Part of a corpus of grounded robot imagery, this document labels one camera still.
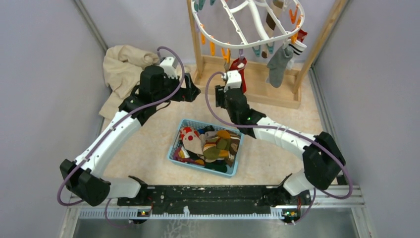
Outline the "red santa sock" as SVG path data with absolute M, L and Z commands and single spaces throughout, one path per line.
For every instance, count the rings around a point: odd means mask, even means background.
M 247 86 L 246 86 L 246 82 L 245 82 L 245 67 L 247 64 L 247 60 L 245 57 L 243 58 L 237 58 L 235 59 L 230 67 L 229 70 L 237 70 L 239 72 L 239 74 L 241 75 L 241 80 L 242 80 L 242 84 L 241 84 L 241 90 L 243 93 L 245 93 L 247 91 Z

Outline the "green orange toe sock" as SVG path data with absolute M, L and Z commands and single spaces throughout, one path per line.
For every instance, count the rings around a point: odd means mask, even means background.
M 227 130 L 208 131 L 203 138 L 202 151 L 207 163 L 230 157 L 231 136 Z

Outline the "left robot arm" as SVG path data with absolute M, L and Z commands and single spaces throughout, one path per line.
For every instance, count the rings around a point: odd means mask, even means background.
M 147 66 L 140 74 L 139 83 L 93 144 L 73 161 L 65 159 L 60 164 L 63 183 L 56 196 L 59 204 L 70 205 L 61 199 L 64 188 L 91 206 L 115 198 L 145 204 L 149 198 L 145 182 L 135 176 L 106 179 L 104 171 L 125 141 L 157 112 L 158 105 L 171 101 L 192 102 L 200 92 L 189 73 L 171 76 L 169 69 L 163 66 Z

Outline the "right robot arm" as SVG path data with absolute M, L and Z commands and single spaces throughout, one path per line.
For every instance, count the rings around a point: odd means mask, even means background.
M 329 133 L 312 135 L 276 123 L 252 109 L 240 88 L 226 90 L 218 85 L 215 96 L 215 105 L 228 112 L 228 125 L 252 138 L 273 143 L 303 161 L 303 169 L 281 184 L 279 199 L 284 204 L 292 204 L 303 191 L 328 189 L 345 167 L 346 161 Z

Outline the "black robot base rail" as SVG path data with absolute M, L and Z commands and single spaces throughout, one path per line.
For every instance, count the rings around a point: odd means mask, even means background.
M 192 215 L 268 214 L 271 208 L 308 205 L 309 191 L 292 196 L 278 185 L 151 185 L 135 198 L 120 198 L 119 206 L 151 206 L 155 215 L 181 214 L 188 207 Z

